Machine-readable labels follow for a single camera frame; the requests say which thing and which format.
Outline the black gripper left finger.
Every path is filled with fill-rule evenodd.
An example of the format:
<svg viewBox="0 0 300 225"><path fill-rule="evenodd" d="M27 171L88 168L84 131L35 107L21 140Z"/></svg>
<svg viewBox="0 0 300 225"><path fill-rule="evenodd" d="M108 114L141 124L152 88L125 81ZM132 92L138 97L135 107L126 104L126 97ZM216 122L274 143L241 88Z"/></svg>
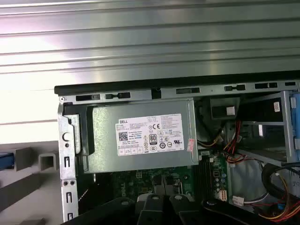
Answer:
<svg viewBox="0 0 300 225"><path fill-rule="evenodd" d="M111 200L87 211L65 225L162 225L164 199L150 194L146 200L135 202L127 197Z"/></svg>

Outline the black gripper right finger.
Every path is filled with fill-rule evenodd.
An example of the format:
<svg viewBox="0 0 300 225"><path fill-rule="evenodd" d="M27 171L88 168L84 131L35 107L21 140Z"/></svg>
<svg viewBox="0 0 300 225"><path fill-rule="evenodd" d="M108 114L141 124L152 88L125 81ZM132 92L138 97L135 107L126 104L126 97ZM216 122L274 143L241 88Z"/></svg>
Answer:
<svg viewBox="0 0 300 225"><path fill-rule="evenodd" d="M183 225L298 225L300 218L273 222L219 199L190 201L185 195L170 197Z"/></svg>

